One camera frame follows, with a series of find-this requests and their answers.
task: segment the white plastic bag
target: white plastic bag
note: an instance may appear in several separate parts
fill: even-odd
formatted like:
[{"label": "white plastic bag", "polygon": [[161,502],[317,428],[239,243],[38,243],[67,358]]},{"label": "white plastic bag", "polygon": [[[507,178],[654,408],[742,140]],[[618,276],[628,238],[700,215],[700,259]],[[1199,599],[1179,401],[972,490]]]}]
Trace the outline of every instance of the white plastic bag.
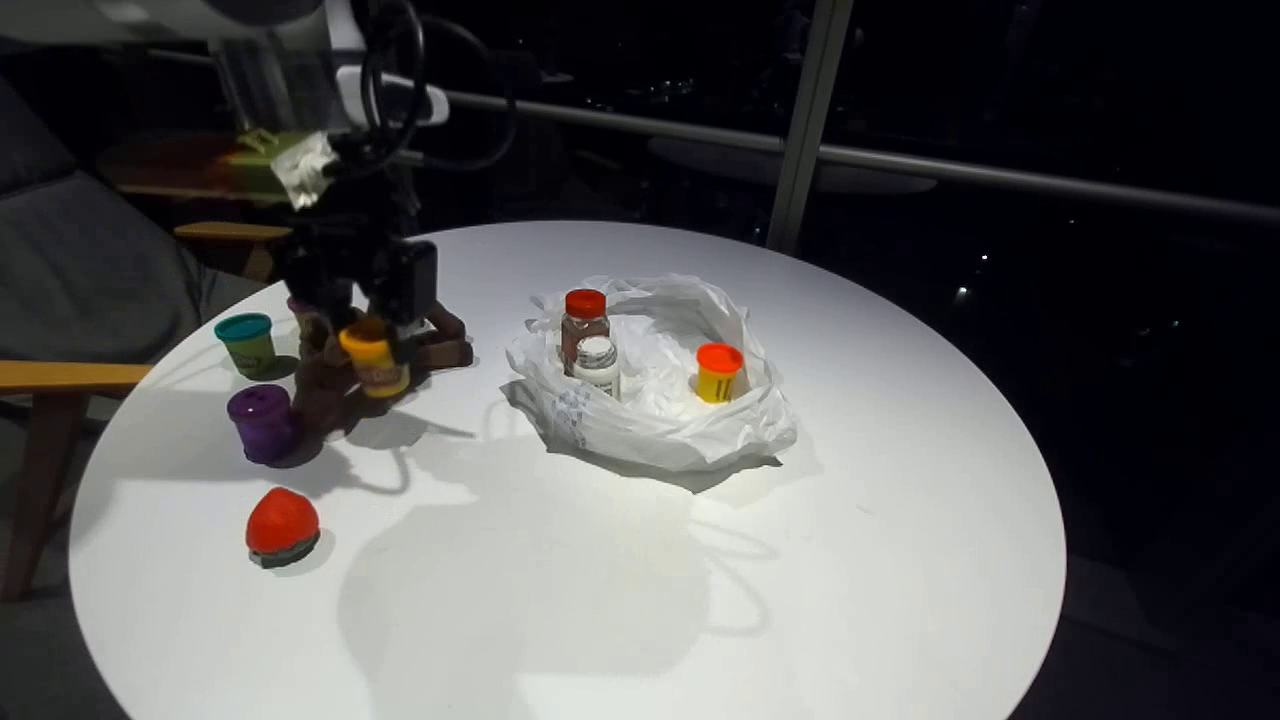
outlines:
[{"label": "white plastic bag", "polygon": [[[507,346],[516,372],[507,401],[533,416],[552,451],[628,470],[731,470],[796,444],[787,401],[720,288],[697,276],[591,288],[606,291],[618,395],[564,374],[559,291],[526,321],[525,345]],[[706,340],[736,345],[746,363],[746,393],[728,402],[693,393],[697,346]]]}]

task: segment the round white table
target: round white table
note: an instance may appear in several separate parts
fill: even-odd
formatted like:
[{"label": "round white table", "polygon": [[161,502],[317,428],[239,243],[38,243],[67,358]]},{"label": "round white table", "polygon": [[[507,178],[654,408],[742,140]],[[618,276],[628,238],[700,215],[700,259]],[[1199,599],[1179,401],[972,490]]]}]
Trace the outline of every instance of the round white table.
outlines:
[{"label": "round white table", "polygon": [[[990,720],[1063,602],[1063,518],[1019,416],[947,340],[812,265],[645,225],[437,231],[481,358],[333,437],[239,455],[213,322],[110,416],[72,517],[92,660],[138,720]],[[507,408],[533,296],[703,276],[746,310],[800,418],[776,469],[689,490],[545,451]],[[275,317],[285,288],[232,310]],[[245,552],[309,490],[320,548]]]}]

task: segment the yellow object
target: yellow object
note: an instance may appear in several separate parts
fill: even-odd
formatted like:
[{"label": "yellow object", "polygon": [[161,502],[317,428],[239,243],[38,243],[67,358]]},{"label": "yellow object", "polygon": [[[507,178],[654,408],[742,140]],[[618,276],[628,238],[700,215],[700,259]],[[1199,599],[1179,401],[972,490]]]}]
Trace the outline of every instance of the yellow object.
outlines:
[{"label": "yellow object", "polygon": [[397,363],[390,329],[377,317],[360,317],[335,345],[349,350],[366,401],[390,401],[407,386],[407,363]]},{"label": "yellow object", "polygon": [[697,346],[697,379],[693,393],[706,402],[728,402],[741,393],[742,350],[731,345]]},{"label": "yellow object", "polygon": [[248,128],[234,137],[234,146],[225,151],[232,191],[280,191],[272,161],[290,146],[302,132],[263,132]]}]

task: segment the small cup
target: small cup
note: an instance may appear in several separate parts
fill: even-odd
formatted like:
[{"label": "small cup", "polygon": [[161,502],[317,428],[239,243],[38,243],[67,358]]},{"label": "small cup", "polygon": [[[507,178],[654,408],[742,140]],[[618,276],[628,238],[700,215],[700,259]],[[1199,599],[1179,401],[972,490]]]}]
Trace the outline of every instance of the small cup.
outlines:
[{"label": "small cup", "polygon": [[280,383],[253,383],[234,393],[227,401],[227,416],[253,464],[272,464],[294,451],[294,416]]},{"label": "small cup", "polygon": [[390,322],[377,317],[360,317],[349,329],[335,331],[345,357],[354,366],[360,393],[366,401],[397,401],[407,386],[407,363],[390,350]]},{"label": "small cup", "polygon": [[227,357],[234,358],[239,374],[263,379],[275,363],[275,345],[272,345],[272,317],[248,310],[248,317],[227,317],[216,329],[216,340],[227,345]]},{"label": "small cup", "polygon": [[706,402],[728,402],[742,383],[742,350],[731,345],[697,346],[697,379],[693,393]]}]

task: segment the railing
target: railing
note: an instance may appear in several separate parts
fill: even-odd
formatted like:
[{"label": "railing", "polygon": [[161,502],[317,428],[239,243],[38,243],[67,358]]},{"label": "railing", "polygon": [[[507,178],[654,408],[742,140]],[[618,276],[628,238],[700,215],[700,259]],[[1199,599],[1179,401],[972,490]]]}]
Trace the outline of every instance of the railing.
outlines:
[{"label": "railing", "polygon": [[[741,146],[741,151],[776,151],[779,178],[776,178],[776,199],[772,199],[772,215],[766,215],[766,243],[779,251],[796,251],[796,243],[800,243],[800,227],[803,227],[803,210],[806,210],[806,197],[812,197],[812,176],[819,164],[851,164],[851,166],[903,173],[903,176],[928,176],[928,178],[962,178],[962,185],[990,185],[990,187],[1013,187],[1013,191],[1071,197],[1071,199],[1158,206],[1158,210],[1186,210],[1186,215],[1217,215],[1217,221],[1275,225],[1280,227],[1280,206],[1268,206],[1268,203],[1165,191],[1165,187],[1141,187],[1141,185],[1109,185],[1109,178],[1057,176],[1057,173],[1022,173],[1022,166],[972,164],[972,161],[938,161],[938,156],[913,156],[913,151],[825,145],[825,122],[833,110],[833,87],[838,77],[849,16],[851,16],[851,0],[815,0],[787,137],[624,117],[624,110],[591,110],[591,108],[564,108],[564,103],[534,103],[534,100],[521,100],[516,108],[521,108],[521,117],[538,117],[538,121],[559,121],[559,122],[670,137],[670,140],[720,145],[720,146]],[[481,91],[449,91],[449,94],[461,108],[505,110],[505,100],[494,100],[494,94],[481,94]]]}]

